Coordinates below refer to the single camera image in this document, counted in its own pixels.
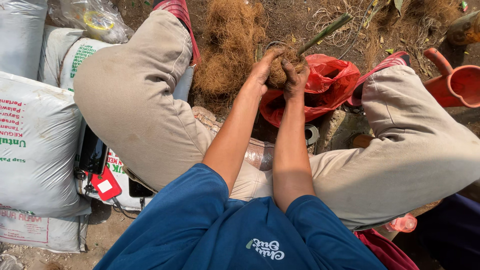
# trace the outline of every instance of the orange watering can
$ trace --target orange watering can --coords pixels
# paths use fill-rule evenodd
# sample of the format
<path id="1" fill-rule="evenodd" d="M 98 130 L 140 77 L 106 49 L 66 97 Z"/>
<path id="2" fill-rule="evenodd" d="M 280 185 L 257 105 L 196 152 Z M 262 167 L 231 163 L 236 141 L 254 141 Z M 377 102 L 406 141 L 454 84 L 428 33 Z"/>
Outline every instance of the orange watering can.
<path id="1" fill-rule="evenodd" d="M 442 74 L 423 83 L 442 107 L 480 107 L 480 67 L 467 65 L 453 69 L 434 48 L 425 50 L 423 54 Z"/>

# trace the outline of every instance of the red plastic bag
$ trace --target red plastic bag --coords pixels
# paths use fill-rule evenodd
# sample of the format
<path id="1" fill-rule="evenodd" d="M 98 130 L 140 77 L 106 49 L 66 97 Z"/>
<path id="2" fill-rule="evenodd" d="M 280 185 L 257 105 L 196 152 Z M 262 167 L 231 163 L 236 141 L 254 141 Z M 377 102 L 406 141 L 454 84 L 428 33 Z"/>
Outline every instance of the red plastic bag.
<path id="1" fill-rule="evenodd" d="M 309 122 L 347 101 L 360 78 L 360 71 L 351 62 L 324 54 L 309 55 L 305 59 L 310 66 L 305 86 L 305 122 Z M 280 127 L 284 109 L 282 90 L 269 89 L 263 95 L 260 112 L 272 125 Z"/>

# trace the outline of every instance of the shirt logo print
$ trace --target shirt logo print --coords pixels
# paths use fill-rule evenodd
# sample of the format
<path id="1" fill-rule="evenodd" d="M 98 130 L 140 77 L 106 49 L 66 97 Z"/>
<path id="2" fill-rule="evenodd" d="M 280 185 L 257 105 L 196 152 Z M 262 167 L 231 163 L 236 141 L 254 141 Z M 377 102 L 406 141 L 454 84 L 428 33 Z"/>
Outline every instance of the shirt logo print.
<path id="1" fill-rule="evenodd" d="M 255 251 L 260 253 L 260 255 L 263 255 L 264 257 L 268 256 L 271 259 L 275 260 L 281 260 L 285 256 L 283 251 L 278 250 L 280 248 L 280 244 L 278 241 L 272 241 L 272 242 L 262 242 L 256 238 L 250 240 L 250 242 L 247 243 L 246 248 L 250 249 L 251 247 L 255 247 Z"/>

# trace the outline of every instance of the concrete block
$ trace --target concrete block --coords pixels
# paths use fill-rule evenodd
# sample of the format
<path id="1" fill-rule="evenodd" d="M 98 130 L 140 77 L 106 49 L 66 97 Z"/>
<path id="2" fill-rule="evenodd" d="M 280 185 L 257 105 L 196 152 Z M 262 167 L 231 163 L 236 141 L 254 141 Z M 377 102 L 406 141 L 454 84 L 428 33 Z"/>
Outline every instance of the concrete block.
<path id="1" fill-rule="evenodd" d="M 316 154 L 338 149 L 350 149 L 357 134 L 370 134 L 372 129 L 363 114 L 334 110 L 323 117 L 319 127 Z"/>

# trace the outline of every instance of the black phone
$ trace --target black phone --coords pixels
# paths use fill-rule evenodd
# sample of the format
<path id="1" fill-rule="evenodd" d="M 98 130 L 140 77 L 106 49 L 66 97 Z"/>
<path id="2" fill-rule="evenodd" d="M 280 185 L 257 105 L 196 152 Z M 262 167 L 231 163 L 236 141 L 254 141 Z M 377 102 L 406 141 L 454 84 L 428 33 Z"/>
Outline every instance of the black phone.
<path id="1" fill-rule="evenodd" d="M 107 162 L 107 156 L 107 145 L 86 125 L 82 151 L 80 152 L 79 169 L 101 175 Z"/>
<path id="2" fill-rule="evenodd" d="M 128 195 L 133 198 L 149 198 L 153 197 L 153 191 L 146 188 L 141 183 L 128 179 Z"/>

